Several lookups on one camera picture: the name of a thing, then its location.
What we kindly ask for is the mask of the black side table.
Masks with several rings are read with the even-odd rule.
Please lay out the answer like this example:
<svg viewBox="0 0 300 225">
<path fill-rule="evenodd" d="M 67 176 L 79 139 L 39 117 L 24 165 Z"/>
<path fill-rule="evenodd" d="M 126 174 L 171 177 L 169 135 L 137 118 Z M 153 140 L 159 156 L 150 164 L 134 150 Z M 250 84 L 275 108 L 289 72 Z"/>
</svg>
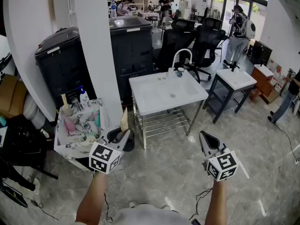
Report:
<svg viewBox="0 0 300 225">
<path fill-rule="evenodd" d="M 46 138 L 22 114 L 6 122 L 6 132 L 0 141 L 0 158 L 13 166 L 28 166 L 57 180 L 58 176 L 44 170 Z"/>
</svg>

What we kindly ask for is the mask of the low black cabinet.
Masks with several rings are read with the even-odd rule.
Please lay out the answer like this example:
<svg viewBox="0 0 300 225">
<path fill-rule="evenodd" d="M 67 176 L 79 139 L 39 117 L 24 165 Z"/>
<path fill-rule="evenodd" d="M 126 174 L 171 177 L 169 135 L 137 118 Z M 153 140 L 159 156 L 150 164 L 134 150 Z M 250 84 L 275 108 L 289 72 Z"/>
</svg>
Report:
<svg viewBox="0 0 300 225">
<path fill-rule="evenodd" d="M 272 53 L 272 49 L 266 46 L 264 43 L 260 41 L 255 41 L 254 45 L 250 49 L 250 61 L 254 65 L 267 65 L 269 58 Z"/>
</svg>

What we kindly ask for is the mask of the white pump bottle blue cap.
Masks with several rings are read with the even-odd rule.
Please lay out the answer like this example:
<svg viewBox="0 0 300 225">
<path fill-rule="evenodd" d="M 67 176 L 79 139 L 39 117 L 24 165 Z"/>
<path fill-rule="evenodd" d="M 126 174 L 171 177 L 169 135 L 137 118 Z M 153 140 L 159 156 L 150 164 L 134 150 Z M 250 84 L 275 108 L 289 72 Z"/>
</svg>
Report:
<svg viewBox="0 0 300 225">
<path fill-rule="evenodd" d="M 78 90 L 80 91 L 80 102 L 81 102 L 82 107 L 84 109 L 91 108 L 90 99 L 89 99 L 89 96 L 88 96 L 86 90 L 83 88 L 82 85 L 78 87 Z"/>
</svg>

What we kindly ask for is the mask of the black mesh office chair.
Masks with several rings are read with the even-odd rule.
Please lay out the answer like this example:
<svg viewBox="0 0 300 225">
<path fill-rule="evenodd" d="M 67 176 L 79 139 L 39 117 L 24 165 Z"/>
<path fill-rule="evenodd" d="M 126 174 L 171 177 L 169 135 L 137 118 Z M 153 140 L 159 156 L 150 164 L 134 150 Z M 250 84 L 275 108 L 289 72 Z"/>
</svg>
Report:
<svg viewBox="0 0 300 225">
<path fill-rule="evenodd" d="M 196 21 L 175 19 L 163 35 L 161 48 L 153 49 L 154 72 L 166 72 L 172 66 L 177 51 L 187 49 L 197 35 Z"/>
<path fill-rule="evenodd" d="M 199 72 L 207 74 L 211 80 L 211 74 L 203 68 L 209 67 L 215 61 L 215 50 L 219 43 L 227 39 L 226 31 L 222 30 L 222 21 L 216 18 L 207 17 L 202 24 L 196 28 L 197 35 L 191 49 L 192 63 L 185 64 L 188 71 L 193 71 L 200 82 Z"/>
</svg>

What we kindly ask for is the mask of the person's left forearm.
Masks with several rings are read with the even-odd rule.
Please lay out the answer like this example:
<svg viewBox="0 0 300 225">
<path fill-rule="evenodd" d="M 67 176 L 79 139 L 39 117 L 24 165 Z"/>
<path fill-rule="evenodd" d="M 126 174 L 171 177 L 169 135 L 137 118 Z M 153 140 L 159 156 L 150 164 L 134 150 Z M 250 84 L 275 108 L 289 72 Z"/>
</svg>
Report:
<svg viewBox="0 0 300 225">
<path fill-rule="evenodd" d="M 104 204 L 108 175 L 97 172 L 81 201 L 74 225 L 98 225 Z"/>
</svg>

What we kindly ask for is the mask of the wooden cabinet with white top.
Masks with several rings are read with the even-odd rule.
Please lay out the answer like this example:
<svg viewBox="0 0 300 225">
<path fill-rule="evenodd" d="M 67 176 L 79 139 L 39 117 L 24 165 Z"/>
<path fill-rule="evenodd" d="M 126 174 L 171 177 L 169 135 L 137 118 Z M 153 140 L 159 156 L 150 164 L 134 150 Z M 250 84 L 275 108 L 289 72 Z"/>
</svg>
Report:
<svg viewBox="0 0 300 225">
<path fill-rule="evenodd" d="M 261 95 L 268 97 L 273 91 L 271 79 L 274 74 L 265 65 L 254 65 L 251 76 L 256 80 L 254 89 L 250 92 L 250 100 L 252 102 Z"/>
</svg>

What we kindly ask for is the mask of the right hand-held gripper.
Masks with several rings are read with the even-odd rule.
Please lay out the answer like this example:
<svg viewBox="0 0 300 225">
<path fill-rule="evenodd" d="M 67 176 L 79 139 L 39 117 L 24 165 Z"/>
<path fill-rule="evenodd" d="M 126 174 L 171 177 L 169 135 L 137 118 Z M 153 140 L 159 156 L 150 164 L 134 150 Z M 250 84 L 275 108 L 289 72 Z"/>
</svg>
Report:
<svg viewBox="0 0 300 225">
<path fill-rule="evenodd" d="M 204 169 L 215 181 L 232 177 L 239 167 L 235 151 L 230 150 L 213 135 L 200 131 L 200 144 L 205 155 Z"/>
</svg>

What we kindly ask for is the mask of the black sink stand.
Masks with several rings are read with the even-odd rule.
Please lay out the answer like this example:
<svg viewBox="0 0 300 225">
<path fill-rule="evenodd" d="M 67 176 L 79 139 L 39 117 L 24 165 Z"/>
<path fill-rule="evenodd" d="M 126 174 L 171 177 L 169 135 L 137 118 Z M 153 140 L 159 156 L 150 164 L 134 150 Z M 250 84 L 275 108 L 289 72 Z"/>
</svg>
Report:
<svg viewBox="0 0 300 225">
<path fill-rule="evenodd" d="M 203 108 L 208 107 L 212 110 L 215 114 L 213 119 L 215 124 L 224 110 L 236 107 L 234 112 L 237 113 L 253 88 L 254 86 L 248 86 L 245 89 L 234 90 L 218 75 L 215 75 Z"/>
</svg>

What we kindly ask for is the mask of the marble pattern storage box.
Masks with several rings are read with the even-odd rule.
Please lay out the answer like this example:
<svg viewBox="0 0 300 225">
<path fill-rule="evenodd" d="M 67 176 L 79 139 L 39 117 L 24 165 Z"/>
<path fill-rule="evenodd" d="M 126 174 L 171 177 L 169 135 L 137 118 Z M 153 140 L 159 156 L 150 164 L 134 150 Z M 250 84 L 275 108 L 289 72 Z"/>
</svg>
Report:
<svg viewBox="0 0 300 225">
<path fill-rule="evenodd" d="M 109 127 L 110 119 L 102 99 L 97 98 L 90 101 L 91 108 L 79 111 L 72 109 L 69 118 L 74 122 L 76 130 L 68 132 L 65 127 L 62 107 L 59 109 L 57 126 L 55 130 L 54 150 L 67 161 L 79 169 L 92 173 L 89 168 L 89 153 L 93 142 L 100 139 L 101 133 Z M 101 128 L 94 123 L 93 111 L 99 110 Z"/>
</svg>

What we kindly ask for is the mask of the small white sink basin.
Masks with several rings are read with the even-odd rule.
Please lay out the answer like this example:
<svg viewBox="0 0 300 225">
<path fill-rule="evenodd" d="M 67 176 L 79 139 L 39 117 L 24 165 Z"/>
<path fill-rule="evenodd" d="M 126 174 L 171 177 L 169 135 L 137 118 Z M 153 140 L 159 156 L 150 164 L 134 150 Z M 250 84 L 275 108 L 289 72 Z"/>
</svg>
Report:
<svg viewBox="0 0 300 225">
<path fill-rule="evenodd" d="M 232 89 L 245 89 L 248 86 L 254 86 L 257 81 L 246 72 L 234 72 L 231 69 L 221 69 L 216 71 L 222 80 L 224 80 Z"/>
</svg>

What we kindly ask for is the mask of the person's right forearm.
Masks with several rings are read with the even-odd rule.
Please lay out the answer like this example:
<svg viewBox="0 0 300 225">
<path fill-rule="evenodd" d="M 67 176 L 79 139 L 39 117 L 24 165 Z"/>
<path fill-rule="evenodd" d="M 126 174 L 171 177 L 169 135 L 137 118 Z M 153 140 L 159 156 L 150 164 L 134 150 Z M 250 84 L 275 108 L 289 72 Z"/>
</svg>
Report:
<svg viewBox="0 0 300 225">
<path fill-rule="evenodd" d="M 204 225 L 227 225 L 226 180 L 214 181 Z"/>
</svg>

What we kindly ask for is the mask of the white plastic jugs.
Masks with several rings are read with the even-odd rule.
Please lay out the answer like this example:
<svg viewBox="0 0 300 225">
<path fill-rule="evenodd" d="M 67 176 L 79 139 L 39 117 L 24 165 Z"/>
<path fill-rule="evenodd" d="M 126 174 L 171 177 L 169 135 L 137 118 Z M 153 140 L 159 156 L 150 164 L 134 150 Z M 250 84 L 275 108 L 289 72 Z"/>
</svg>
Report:
<svg viewBox="0 0 300 225">
<path fill-rule="evenodd" d="M 281 92 L 283 86 L 286 84 L 287 77 L 285 75 L 281 75 L 281 69 L 277 68 L 274 72 L 274 76 L 272 77 L 270 84 L 273 86 L 275 91 Z"/>
</svg>

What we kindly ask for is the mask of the black round bin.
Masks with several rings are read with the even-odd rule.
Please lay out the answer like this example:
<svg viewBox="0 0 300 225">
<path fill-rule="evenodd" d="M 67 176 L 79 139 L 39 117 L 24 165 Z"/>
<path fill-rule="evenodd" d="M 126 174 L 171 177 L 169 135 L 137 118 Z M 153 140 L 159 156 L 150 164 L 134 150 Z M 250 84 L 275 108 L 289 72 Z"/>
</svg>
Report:
<svg viewBox="0 0 300 225">
<path fill-rule="evenodd" d="M 123 151 L 130 152 L 135 147 L 135 133 L 131 129 L 127 129 L 126 132 L 129 132 L 128 139 L 126 141 L 126 144 L 124 145 Z"/>
</svg>

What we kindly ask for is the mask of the white round ceramic fixture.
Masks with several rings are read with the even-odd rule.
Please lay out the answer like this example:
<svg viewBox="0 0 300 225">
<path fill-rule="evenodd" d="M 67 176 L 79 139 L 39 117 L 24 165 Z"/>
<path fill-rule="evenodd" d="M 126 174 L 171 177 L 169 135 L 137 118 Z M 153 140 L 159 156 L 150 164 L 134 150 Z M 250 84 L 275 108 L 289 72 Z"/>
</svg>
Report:
<svg viewBox="0 0 300 225">
<path fill-rule="evenodd" d="M 46 117 L 41 112 L 30 93 L 26 95 L 24 101 L 23 115 L 27 120 L 31 121 L 35 129 L 41 129 L 45 124 Z"/>
</svg>

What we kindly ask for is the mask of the steel sink rack stand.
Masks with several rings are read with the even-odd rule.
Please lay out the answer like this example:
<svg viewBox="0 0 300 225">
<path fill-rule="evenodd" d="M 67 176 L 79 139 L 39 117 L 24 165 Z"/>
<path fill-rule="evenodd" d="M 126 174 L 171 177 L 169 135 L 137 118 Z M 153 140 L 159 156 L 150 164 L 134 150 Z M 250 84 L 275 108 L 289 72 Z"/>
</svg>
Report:
<svg viewBox="0 0 300 225">
<path fill-rule="evenodd" d="M 178 128 L 184 128 L 185 134 L 188 136 L 203 105 L 203 101 L 200 101 L 193 119 L 190 119 L 182 106 L 141 115 L 135 97 L 132 97 L 132 101 L 134 121 L 141 133 L 144 150 L 147 149 L 147 138 L 165 134 Z"/>
</svg>

